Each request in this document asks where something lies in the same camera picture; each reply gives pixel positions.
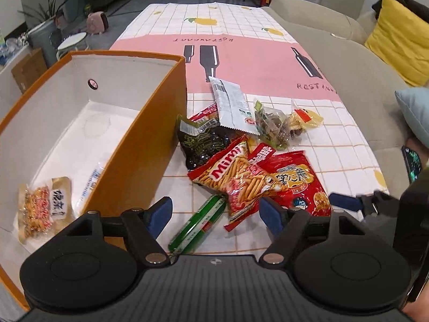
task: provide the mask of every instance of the hand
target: hand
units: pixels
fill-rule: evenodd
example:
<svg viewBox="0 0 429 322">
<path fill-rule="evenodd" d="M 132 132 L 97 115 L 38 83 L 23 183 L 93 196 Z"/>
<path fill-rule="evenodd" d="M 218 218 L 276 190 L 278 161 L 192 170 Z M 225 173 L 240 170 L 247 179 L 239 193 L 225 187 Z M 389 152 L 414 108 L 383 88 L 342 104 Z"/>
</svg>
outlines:
<svg viewBox="0 0 429 322">
<path fill-rule="evenodd" d="M 414 303 L 408 303 L 403 312 L 415 322 L 429 322 L 429 284 L 425 286 Z"/>
</svg>

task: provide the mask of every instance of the white grid tablecloth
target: white grid tablecloth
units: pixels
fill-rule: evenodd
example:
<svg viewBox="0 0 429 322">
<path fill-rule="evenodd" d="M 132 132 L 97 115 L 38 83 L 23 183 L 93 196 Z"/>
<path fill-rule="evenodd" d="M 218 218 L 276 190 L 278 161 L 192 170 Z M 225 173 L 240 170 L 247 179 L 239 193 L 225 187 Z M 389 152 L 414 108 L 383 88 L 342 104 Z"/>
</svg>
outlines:
<svg viewBox="0 0 429 322">
<path fill-rule="evenodd" d="M 216 19 L 216 25 L 190 23 L 187 18 Z M 261 31 L 272 28 L 282 35 Z M 296 43 L 293 37 L 260 8 L 244 8 L 227 4 L 176 5 L 153 4 L 148 6 L 119 39 L 159 34 L 229 34 L 263 38 L 276 42 Z M 291 113 L 291 98 L 247 94 L 250 107 L 255 97 L 266 106 Z M 214 103 L 211 93 L 189 93 L 188 117 Z M 375 156 L 354 119 L 340 101 L 300 100 L 298 106 L 318 112 L 324 118 L 321 127 L 302 135 L 302 143 L 295 150 L 304 150 L 327 194 L 362 195 L 374 190 L 387 192 Z M 173 216 L 158 237 L 168 250 L 171 238 L 192 214 L 211 196 L 211 192 L 194 185 L 187 177 L 184 155 L 178 146 L 156 192 L 155 200 L 170 196 Z M 198 246 L 198 254 L 254 254 L 257 258 L 271 244 L 267 227 L 259 214 L 245 219 L 230 233 L 223 228 L 227 214 L 212 227 L 209 235 Z"/>
</svg>

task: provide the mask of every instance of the smartphone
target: smartphone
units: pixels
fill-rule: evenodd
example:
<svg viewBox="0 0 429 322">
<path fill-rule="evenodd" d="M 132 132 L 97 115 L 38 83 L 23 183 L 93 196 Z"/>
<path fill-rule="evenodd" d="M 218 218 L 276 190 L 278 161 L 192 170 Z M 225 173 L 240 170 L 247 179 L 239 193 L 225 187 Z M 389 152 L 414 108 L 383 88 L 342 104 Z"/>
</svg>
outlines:
<svg viewBox="0 0 429 322">
<path fill-rule="evenodd" d="M 422 163 L 420 161 L 419 155 L 414 150 L 411 150 L 406 146 L 402 147 L 402 154 L 404 155 L 408 179 L 410 179 L 411 184 L 417 179 L 418 175 L 422 171 Z"/>
</svg>

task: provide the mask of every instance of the black snack bag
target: black snack bag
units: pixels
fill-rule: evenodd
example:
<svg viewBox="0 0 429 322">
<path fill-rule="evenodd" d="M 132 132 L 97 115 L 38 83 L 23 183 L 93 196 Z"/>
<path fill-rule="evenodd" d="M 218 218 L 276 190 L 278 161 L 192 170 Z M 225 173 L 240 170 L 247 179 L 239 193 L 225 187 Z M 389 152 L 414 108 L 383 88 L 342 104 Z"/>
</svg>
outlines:
<svg viewBox="0 0 429 322">
<path fill-rule="evenodd" d="M 186 156 L 186 168 L 192 171 L 227 148 L 237 137 L 237 133 L 230 128 L 221 127 L 217 118 L 193 122 L 179 115 L 177 137 Z"/>
</svg>

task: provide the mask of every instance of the beige sofa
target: beige sofa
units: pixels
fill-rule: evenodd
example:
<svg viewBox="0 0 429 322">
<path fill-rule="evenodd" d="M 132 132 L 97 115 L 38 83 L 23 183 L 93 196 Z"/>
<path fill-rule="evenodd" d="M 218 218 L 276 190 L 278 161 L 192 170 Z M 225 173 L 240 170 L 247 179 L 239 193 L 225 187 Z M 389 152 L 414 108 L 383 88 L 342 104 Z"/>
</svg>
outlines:
<svg viewBox="0 0 429 322">
<path fill-rule="evenodd" d="M 377 22 L 374 13 L 356 21 L 304 0 L 272 0 L 263 8 L 333 85 L 374 151 L 391 195 L 400 197 L 409 185 L 401 147 L 411 133 L 395 91 L 409 86 L 363 46 Z"/>
</svg>

